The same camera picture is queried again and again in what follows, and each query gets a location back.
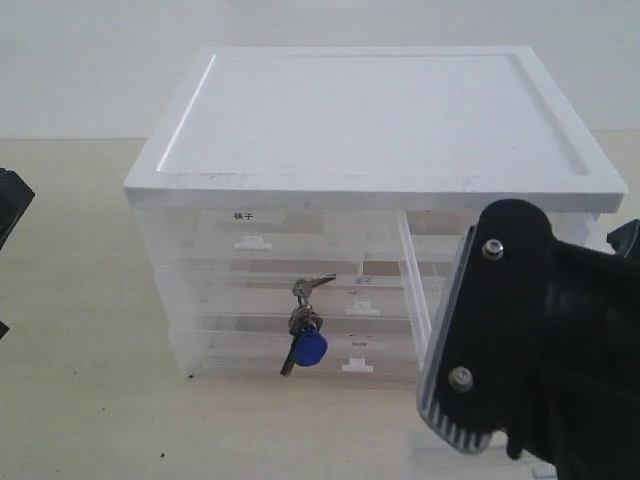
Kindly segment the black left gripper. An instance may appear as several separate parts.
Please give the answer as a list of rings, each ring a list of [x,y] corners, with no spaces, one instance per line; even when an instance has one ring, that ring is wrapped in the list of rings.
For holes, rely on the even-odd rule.
[[[12,231],[29,208],[35,192],[13,170],[1,169],[1,243],[3,248]]]

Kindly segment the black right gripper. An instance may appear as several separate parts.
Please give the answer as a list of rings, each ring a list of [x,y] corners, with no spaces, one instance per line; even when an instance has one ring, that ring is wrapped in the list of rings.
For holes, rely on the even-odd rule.
[[[528,399],[506,452],[560,479],[639,476],[639,222],[606,236],[610,254],[556,241]]]

